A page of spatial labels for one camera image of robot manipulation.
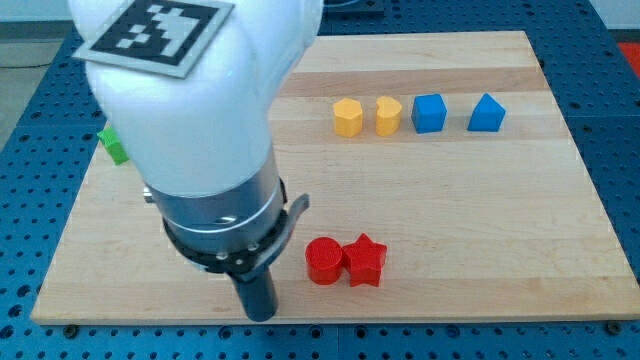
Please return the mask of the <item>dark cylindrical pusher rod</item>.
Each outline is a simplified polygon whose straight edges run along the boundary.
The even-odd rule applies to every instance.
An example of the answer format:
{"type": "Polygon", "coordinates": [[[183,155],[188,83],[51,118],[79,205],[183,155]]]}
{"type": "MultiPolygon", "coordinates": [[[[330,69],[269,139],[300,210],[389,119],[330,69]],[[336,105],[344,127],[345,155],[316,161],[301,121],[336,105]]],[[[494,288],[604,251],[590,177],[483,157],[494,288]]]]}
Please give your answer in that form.
{"type": "Polygon", "coordinates": [[[278,298],[269,270],[249,280],[243,280],[237,274],[231,274],[230,278],[244,312],[250,320],[264,322],[276,314],[278,298]]]}

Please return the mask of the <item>black flange mount with lever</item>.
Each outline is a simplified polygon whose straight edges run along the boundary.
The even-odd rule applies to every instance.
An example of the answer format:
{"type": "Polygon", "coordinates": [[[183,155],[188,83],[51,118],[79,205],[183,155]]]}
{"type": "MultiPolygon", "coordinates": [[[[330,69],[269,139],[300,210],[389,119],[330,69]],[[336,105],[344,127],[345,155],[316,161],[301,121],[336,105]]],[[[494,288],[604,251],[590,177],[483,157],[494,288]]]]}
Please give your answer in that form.
{"type": "Polygon", "coordinates": [[[164,230],[177,252],[202,270],[249,282],[269,271],[310,207],[276,178],[249,180],[218,195],[162,196],[164,230]]]}

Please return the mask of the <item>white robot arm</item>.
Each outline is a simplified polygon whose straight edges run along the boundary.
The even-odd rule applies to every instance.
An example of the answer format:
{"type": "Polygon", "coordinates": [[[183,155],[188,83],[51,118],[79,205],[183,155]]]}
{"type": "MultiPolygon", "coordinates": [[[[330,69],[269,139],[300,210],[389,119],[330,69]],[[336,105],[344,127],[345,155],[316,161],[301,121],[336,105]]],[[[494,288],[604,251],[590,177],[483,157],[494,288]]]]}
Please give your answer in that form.
{"type": "Polygon", "coordinates": [[[70,0],[76,57],[176,249],[270,319],[270,265],[302,195],[279,176],[269,110],[320,29],[322,0],[70,0]]]}

